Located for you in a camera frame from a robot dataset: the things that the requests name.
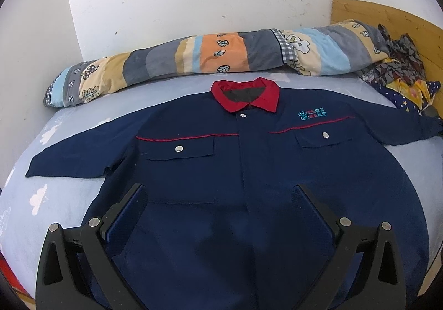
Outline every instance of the pillow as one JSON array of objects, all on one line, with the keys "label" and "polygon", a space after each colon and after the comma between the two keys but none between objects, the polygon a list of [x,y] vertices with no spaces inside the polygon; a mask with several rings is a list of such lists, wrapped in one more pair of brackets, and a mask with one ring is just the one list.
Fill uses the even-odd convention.
[{"label": "pillow", "polygon": [[380,32],[356,21],[297,32],[267,29],[191,36],[65,69],[47,89],[44,104],[75,106],[152,79],[260,71],[284,64],[303,75],[336,75],[387,56]]}]

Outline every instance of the crumpled clothing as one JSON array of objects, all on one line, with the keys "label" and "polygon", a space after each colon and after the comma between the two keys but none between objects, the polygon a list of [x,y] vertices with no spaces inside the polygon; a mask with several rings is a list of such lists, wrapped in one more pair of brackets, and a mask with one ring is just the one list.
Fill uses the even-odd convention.
[{"label": "crumpled clothing", "polygon": [[358,71],[357,75],[397,108],[421,114],[432,105],[440,82],[426,81],[423,61],[408,34],[392,40],[386,27],[379,24],[378,30],[386,41],[389,57]]},{"label": "crumpled clothing", "polygon": [[387,86],[379,87],[377,91],[398,109],[421,114],[432,105],[440,87],[439,81],[417,80],[413,86],[409,86],[398,78]]},{"label": "crumpled clothing", "polygon": [[409,86],[417,80],[426,80],[423,61],[409,35],[392,40],[386,27],[379,24],[378,30],[386,41],[389,58],[358,71],[358,76],[370,85],[379,86],[386,86],[398,78]]}]

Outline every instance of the red collar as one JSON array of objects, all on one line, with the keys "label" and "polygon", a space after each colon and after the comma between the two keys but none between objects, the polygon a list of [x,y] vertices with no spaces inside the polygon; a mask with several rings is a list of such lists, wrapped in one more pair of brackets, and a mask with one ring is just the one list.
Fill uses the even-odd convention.
[{"label": "red collar", "polygon": [[[263,93],[251,103],[231,101],[223,94],[224,91],[255,87],[264,87],[265,89]],[[211,91],[220,105],[230,113],[241,110],[249,104],[275,113],[280,95],[280,87],[278,87],[274,81],[265,78],[256,78],[254,81],[248,81],[247,83],[235,83],[234,81],[227,80],[216,81],[212,85]]]}]

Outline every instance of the metal screw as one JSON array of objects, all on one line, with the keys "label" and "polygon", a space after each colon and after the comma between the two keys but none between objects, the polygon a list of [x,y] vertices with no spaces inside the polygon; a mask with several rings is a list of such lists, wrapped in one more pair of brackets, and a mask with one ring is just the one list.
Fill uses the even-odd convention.
[{"label": "metal screw", "polygon": [[392,226],[390,223],[387,223],[386,221],[382,223],[382,228],[384,228],[386,231],[389,231],[392,229]]},{"label": "metal screw", "polygon": [[49,231],[50,232],[54,232],[58,229],[58,224],[57,223],[53,223],[51,225],[49,225]]},{"label": "metal screw", "polygon": [[93,217],[89,220],[88,224],[90,227],[96,227],[100,223],[100,219],[98,217]]},{"label": "metal screw", "polygon": [[340,224],[342,224],[343,226],[350,226],[351,220],[349,220],[347,217],[342,217],[340,219]]}]

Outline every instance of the red object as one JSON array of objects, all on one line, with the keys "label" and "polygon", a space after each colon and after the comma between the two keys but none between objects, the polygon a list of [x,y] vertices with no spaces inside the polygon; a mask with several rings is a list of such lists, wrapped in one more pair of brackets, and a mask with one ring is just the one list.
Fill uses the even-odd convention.
[{"label": "red object", "polygon": [[6,260],[4,259],[3,255],[0,252],[0,270],[5,276],[7,282],[17,291],[20,291],[22,294],[29,296],[29,294],[26,292],[26,290],[23,288],[23,286],[19,283],[16,276],[12,272],[11,268],[7,264]]},{"label": "red object", "polygon": [[177,137],[175,139],[147,139],[145,137],[136,136],[136,139],[143,141],[156,141],[156,142],[164,142],[164,141],[177,141],[177,140],[189,140],[189,139],[199,139],[201,137],[209,137],[209,136],[238,136],[238,134],[209,134],[209,135],[201,135],[201,136],[187,136],[187,137]]},{"label": "red object", "polygon": [[[263,93],[251,103],[244,101],[236,102],[229,100],[224,91],[229,90],[242,90],[251,88],[264,87]],[[221,80],[216,81],[211,87],[212,95],[215,99],[230,113],[236,112],[245,108],[247,105],[260,107],[266,111],[275,113],[277,111],[278,99],[280,96],[280,88],[272,81],[265,78],[256,78],[254,81],[248,81],[246,83],[235,83],[234,81]]]},{"label": "red object", "polygon": [[339,122],[341,120],[353,119],[353,118],[354,118],[354,116],[345,116],[345,117],[341,117],[341,118],[334,119],[334,120],[316,122],[315,124],[306,124],[306,125],[302,125],[302,126],[294,126],[294,127],[288,128],[288,129],[281,130],[281,131],[270,131],[269,133],[270,134],[281,134],[281,133],[285,133],[285,132],[291,131],[291,130],[307,129],[308,127],[313,127],[313,126],[322,125],[322,124],[331,124],[333,122]]}]

